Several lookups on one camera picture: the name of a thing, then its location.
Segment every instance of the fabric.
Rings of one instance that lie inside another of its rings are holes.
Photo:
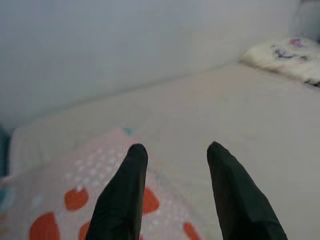
[[[116,206],[111,210],[111,214],[118,215],[114,219],[121,220],[126,211],[136,210],[126,215],[132,223],[142,211],[141,239],[206,239],[199,220],[188,205],[174,191],[167,190],[168,186],[156,173],[151,170],[145,173],[145,157],[140,161],[141,168],[137,165],[139,161],[132,161],[132,153],[139,152],[140,147],[134,147],[129,152],[128,149],[136,142],[122,129],[114,129],[48,165],[4,178],[0,181],[0,239],[84,240],[88,229],[89,239],[97,236],[101,239],[104,234],[114,237],[99,224],[100,221],[108,221],[105,211],[110,210],[109,201]],[[122,163],[127,152],[127,161]],[[119,174],[128,177],[131,182],[119,182],[119,175],[115,175],[119,166]],[[131,177],[140,182],[138,188]],[[134,203],[140,204],[142,200],[129,198],[141,192],[144,178],[143,206],[140,209]],[[116,198],[106,196],[115,191]],[[101,210],[101,204],[108,205],[105,211]],[[140,223],[137,221],[135,224],[128,229],[137,239]],[[117,225],[113,226],[113,234],[119,233]]]
[[[241,61],[320,87],[320,45],[305,38],[259,44],[248,50]]]
[[[232,150],[267,196],[288,239],[318,239],[319,102],[317,88],[229,64],[17,128],[10,174],[56,161],[115,127],[131,128],[148,150],[148,165],[167,180],[165,188],[177,190],[210,239],[221,240],[206,161],[207,146],[215,140]]]
[[[213,142],[207,161],[224,240],[287,240],[268,199],[227,149]]]
[[[8,173],[9,135],[0,126],[0,178]]]

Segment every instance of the blue object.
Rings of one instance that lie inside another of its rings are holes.
[[[126,134],[128,134],[128,136],[131,136],[133,134],[132,128],[123,127],[122,129],[126,132]]]

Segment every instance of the pillow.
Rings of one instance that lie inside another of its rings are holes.
[[[117,128],[61,159],[4,178],[0,181],[0,216],[6,217],[0,223],[0,239],[29,236],[30,240],[44,240],[49,239],[48,234],[50,239],[86,239],[98,197],[116,181],[111,179],[136,142]],[[140,239],[209,239],[201,220],[168,185],[147,169]]]
[[[8,173],[7,153],[9,135],[0,127],[0,178]]]
[[[320,87],[320,45],[309,39],[265,42],[249,49],[240,61]]]

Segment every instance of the white wall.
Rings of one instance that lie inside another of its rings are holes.
[[[1,0],[0,123],[235,60],[297,0]]]
[[[320,41],[320,0],[302,4],[295,14],[292,27],[298,35]]]

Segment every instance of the mattress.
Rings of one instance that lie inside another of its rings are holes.
[[[131,128],[160,171],[222,239],[206,150],[220,142],[269,199],[288,239],[317,239],[320,94],[232,64],[97,99],[17,128],[10,173],[57,159],[115,127]]]

